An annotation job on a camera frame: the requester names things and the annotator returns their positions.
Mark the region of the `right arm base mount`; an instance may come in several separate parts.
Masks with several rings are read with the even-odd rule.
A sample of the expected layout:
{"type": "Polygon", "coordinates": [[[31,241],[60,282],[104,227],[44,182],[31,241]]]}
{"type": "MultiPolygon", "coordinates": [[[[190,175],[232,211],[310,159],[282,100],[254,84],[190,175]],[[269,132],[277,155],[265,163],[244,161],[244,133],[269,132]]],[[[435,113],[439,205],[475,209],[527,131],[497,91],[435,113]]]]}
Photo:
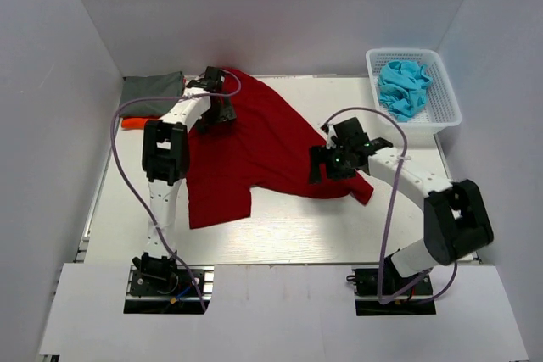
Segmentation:
{"type": "Polygon", "coordinates": [[[417,276],[401,278],[392,272],[383,273],[382,297],[392,297],[389,303],[378,301],[378,268],[353,269],[345,278],[354,288],[355,313],[357,316],[414,316],[435,315],[434,295],[431,280],[425,276],[416,285],[405,289],[417,276]]]}

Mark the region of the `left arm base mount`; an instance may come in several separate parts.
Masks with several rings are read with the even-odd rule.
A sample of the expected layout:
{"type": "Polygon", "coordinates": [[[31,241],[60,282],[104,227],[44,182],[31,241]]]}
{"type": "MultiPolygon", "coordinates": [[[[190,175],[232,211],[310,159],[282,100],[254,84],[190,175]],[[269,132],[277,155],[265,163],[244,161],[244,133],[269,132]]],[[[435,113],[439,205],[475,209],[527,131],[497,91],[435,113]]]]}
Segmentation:
{"type": "Polygon", "coordinates": [[[123,312],[126,315],[202,315],[210,304],[212,266],[187,271],[168,256],[132,259],[123,312]]]}

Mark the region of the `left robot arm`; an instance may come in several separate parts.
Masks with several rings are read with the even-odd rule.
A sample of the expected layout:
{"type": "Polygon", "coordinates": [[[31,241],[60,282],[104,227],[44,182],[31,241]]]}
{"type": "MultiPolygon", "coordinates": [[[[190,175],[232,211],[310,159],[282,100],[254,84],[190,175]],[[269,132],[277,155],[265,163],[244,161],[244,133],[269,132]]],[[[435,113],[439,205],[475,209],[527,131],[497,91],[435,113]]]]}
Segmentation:
{"type": "Polygon", "coordinates": [[[143,171],[148,180],[149,208],[147,250],[156,257],[167,255],[162,240],[175,229],[176,201],[190,167],[189,133],[207,131],[236,118],[231,97],[241,90],[233,73],[207,67],[192,79],[181,99],[143,130],[143,171]]]}

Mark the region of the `red t shirt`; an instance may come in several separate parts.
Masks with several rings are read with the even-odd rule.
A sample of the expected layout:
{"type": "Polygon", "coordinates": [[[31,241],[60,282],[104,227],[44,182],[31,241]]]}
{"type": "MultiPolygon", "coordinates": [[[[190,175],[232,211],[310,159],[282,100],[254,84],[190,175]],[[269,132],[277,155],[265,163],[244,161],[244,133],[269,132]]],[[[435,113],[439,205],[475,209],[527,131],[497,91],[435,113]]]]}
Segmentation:
{"type": "Polygon", "coordinates": [[[189,133],[188,223],[199,229],[251,215],[252,187],[305,198],[348,195],[367,204],[373,187],[361,176],[309,183],[312,146],[324,138],[275,90],[240,70],[224,88],[237,118],[189,133]]]}

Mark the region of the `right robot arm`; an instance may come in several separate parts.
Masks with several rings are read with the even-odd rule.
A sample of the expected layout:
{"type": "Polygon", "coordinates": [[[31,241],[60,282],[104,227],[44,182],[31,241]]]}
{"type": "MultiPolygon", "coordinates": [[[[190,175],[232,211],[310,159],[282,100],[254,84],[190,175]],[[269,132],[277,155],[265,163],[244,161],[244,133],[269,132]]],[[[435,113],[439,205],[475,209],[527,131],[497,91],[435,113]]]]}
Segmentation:
{"type": "Polygon", "coordinates": [[[423,237],[384,260],[384,285],[404,292],[414,276],[453,262],[494,241],[478,185],[451,181],[411,162],[392,142],[370,139],[356,118],[322,128],[327,142],[310,149],[312,184],[323,177],[342,181],[364,172],[387,183],[423,213],[423,237]]]}

